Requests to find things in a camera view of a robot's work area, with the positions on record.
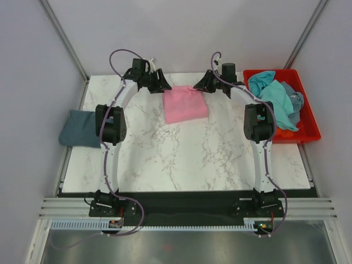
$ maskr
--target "black cable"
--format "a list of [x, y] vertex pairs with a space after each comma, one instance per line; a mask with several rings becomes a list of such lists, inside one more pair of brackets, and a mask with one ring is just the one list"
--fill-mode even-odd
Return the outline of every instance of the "black cable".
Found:
[[86, 204], [88, 204], [89, 206], [91, 206], [91, 204], [90, 203], [88, 203], [87, 202], [87, 200], [86, 200], [86, 198], [87, 198], [87, 196], [89, 195], [89, 194], [93, 194], [94, 195], [94, 193], [92, 193], [91, 191], [90, 192], [88, 192], [85, 196], [84, 196], [84, 202], [86, 203]]

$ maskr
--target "teal cloth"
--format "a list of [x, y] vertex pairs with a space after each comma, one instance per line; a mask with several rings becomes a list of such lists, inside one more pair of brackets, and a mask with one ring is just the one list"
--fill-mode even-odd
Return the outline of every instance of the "teal cloth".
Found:
[[275, 76], [275, 71], [266, 70], [261, 73], [257, 73], [248, 79], [249, 90], [255, 97], [259, 97], [261, 91], [268, 86]]
[[59, 142], [63, 146], [85, 146], [100, 148], [99, 137], [95, 134], [95, 113], [71, 110]]
[[294, 113], [290, 97], [287, 95], [284, 86], [277, 80], [266, 86], [259, 95], [259, 99], [265, 102], [272, 102], [274, 114], [279, 128], [298, 131], [298, 128], [288, 118]]

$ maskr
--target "red wire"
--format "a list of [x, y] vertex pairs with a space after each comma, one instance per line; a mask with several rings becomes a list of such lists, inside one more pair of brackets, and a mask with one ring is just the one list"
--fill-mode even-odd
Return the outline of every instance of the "red wire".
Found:
[[270, 223], [272, 224], [272, 223], [273, 223], [273, 221], [274, 221], [274, 212], [273, 212], [273, 211], [271, 211], [270, 213], [271, 213]]

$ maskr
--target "gray cloth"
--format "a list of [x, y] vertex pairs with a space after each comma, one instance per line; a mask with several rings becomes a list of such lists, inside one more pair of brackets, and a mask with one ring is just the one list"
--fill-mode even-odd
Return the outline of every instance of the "gray cloth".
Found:
[[288, 95], [288, 97], [291, 100], [292, 106], [293, 106], [293, 113], [288, 115], [288, 118], [290, 119], [291, 123], [297, 126], [300, 116], [299, 116], [299, 111], [302, 109], [304, 105], [304, 98], [303, 95], [300, 92], [295, 92], [293, 88], [288, 85], [286, 82], [281, 82], [282, 86], [284, 86], [285, 91]]
[[59, 142], [63, 146], [86, 146], [100, 148], [99, 137], [95, 134], [95, 113], [71, 110]]

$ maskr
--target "fabric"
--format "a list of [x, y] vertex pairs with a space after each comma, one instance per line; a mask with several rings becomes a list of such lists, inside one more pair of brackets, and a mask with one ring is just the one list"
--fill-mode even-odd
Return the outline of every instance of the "fabric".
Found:
[[303, 94], [300, 92], [295, 92], [295, 90], [293, 90], [293, 88], [284, 81], [282, 81], [281, 84], [284, 86], [286, 94], [290, 98], [293, 106], [293, 113], [289, 114], [288, 118], [292, 124], [297, 125], [300, 121], [300, 110], [304, 105]]
[[100, 148], [99, 137], [95, 134], [95, 113], [71, 110], [59, 142], [63, 146], [86, 146]]
[[294, 113], [294, 110], [291, 100], [281, 83], [274, 80], [262, 90], [259, 98], [265, 102], [272, 102], [275, 118], [279, 128], [298, 131], [298, 128], [292, 124], [288, 118], [288, 115]]
[[192, 86], [175, 86], [163, 94], [167, 124], [208, 117], [208, 107], [201, 91]]
[[275, 71], [273, 70], [266, 70], [251, 76], [248, 79], [248, 86], [250, 92], [254, 96], [259, 97], [262, 90], [274, 80], [274, 76]]

